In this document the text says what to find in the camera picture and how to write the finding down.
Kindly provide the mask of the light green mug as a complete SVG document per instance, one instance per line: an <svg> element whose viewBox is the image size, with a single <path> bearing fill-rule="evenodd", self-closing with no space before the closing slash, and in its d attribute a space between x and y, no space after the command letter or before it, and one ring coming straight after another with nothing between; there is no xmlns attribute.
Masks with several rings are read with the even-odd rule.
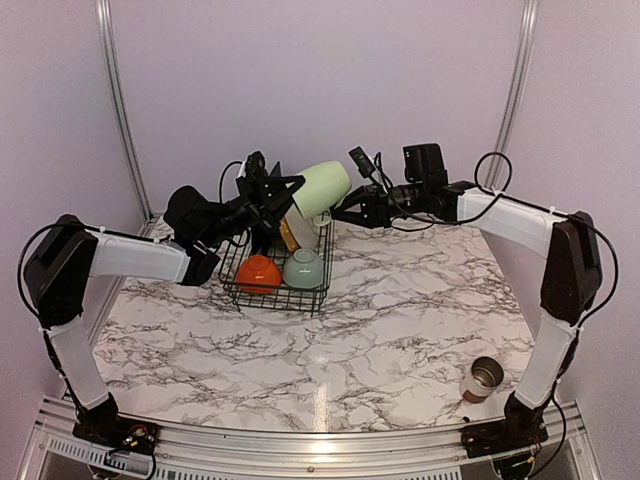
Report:
<svg viewBox="0 0 640 480"><path fill-rule="evenodd" d="M352 188L349 173L340 162L328 161L313 165L300 175L305 182L293 195L298 212L314 226L329 224L330 209L339 205Z"/></svg>

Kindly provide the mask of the yellow polka dot plate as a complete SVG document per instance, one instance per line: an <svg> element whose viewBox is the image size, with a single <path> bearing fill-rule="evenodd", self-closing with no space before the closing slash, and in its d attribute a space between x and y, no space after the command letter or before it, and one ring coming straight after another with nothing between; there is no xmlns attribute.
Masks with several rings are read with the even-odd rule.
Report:
<svg viewBox="0 0 640 480"><path fill-rule="evenodd" d="M293 253L300 248L300 245L297 242L294 234L292 233L286 218L280 220L279 231L280 236L289 252Z"/></svg>

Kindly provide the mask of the white square floral plate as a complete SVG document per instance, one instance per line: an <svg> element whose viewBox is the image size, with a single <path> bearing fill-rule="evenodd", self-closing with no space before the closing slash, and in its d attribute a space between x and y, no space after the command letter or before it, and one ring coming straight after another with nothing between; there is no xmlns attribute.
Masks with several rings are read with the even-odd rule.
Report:
<svg viewBox="0 0 640 480"><path fill-rule="evenodd" d="M266 168L266 171L267 176L280 176L280 164L277 163L271 171L268 171ZM251 254L267 255L277 235L277 229L279 228L279 216L277 215L279 210L268 210L260 201L258 191L249 192L248 194L250 203L255 206L263 219L261 225L250 228Z"/></svg>

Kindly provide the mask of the light green ceramic bowl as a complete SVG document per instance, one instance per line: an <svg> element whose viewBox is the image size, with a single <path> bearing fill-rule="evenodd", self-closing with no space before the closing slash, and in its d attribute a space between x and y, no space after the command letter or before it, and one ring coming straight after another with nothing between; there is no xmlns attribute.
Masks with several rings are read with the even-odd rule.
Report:
<svg viewBox="0 0 640 480"><path fill-rule="evenodd" d="M293 288L313 289L322 284L323 271L321 257L313 250L300 248L286 260L282 278Z"/></svg>

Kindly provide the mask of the white ceramic bowl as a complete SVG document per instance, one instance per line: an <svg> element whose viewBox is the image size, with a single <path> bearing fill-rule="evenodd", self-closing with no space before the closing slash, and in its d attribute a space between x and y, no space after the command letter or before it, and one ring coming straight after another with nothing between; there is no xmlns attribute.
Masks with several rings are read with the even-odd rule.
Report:
<svg viewBox="0 0 640 480"><path fill-rule="evenodd" d="M239 289L248 294L271 294L282 283L279 268L263 255L252 255L239 267L236 275Z"/></svg>

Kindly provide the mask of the brown grey metal-lined cup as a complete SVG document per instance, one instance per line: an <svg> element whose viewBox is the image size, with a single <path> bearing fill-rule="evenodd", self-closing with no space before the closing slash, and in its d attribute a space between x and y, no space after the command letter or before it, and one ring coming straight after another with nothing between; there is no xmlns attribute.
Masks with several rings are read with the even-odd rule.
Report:
<svg viewBox="0 0 640 480"><path fill-rule="evenodd" d="M476 358L460 384L461 397L471 403L484 402L504 381L504 370L494 358Z"/></svg>

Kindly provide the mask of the round brown rim floral plate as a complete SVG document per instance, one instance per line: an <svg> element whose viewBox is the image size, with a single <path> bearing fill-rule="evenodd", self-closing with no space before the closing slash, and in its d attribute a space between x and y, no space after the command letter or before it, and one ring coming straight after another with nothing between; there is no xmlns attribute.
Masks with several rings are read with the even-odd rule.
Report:
<svg viewBox="0 0 640 480"><path fill-rule="evenodd" d="M301 248L317 249L319 229L301 216L296 205L291 206L285 214L284 219L288 224L293 238Z"/></svg>

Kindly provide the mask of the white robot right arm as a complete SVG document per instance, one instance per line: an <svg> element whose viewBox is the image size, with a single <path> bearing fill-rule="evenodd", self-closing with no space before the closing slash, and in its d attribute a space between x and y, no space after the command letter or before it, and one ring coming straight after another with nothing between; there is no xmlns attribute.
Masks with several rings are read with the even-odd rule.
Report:
<svg viewBox="0 0 640 480"><path fill-rule="evenodd" d="M362 186L333 207L331 215L366 228L388 227L397 217L434 217L439 225L468 225L543 258L540 325L514 397L530 410L547 403L572 362L583 322L602 284L597 233L589 214L564 214L459 181L429 188Z"/></svg>

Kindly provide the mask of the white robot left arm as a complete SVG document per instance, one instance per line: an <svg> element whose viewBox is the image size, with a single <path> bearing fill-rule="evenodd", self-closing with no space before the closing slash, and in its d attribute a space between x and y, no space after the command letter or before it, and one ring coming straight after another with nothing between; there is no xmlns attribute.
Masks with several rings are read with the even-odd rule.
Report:
<svg viewBox="0 0 640 480"><path fill-rule="evenodd" d="M134 277L201 286L220 261L219 245L254 226L277 229L304 183L301 175L246 173L238 180L238 196L226 203L209 201L195 187L182 186L164 213L173 230L168 240L89 226L74 215L64 215L40 231L43 239L27 258L22 278L54 364L76 404L93 409L86 426L102 443L119 444L127 430L122 417L101 406L111 397L82 320L88 284L101 277Z"/></svg>

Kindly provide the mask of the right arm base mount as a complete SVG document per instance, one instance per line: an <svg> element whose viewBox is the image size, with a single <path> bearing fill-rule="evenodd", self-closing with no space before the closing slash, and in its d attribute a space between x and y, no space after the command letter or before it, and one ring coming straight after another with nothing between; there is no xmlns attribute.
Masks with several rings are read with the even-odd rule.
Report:
<svg viewBox="0 0 640 480"><path fill-rule="evenodd" d="M529 408L514 393L504 406L501 420L467 425L461 430L461 443L469 458L505 453L542 443L549 438L543 413L548 397L535 408Z"/></svg>

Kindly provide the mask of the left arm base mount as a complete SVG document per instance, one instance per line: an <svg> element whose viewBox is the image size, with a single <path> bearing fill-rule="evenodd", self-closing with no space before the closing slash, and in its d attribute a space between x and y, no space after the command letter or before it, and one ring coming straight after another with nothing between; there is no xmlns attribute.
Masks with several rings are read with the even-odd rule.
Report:
<svg viewBox="0 0 640 480"><path fill-rule="evenodd" d="M76 410L73 435L76 438L109 447L111 450L151 455L155 451L159 425L139 419L123 417L111 393L93 408L82 405L71 394Z"/></svg>

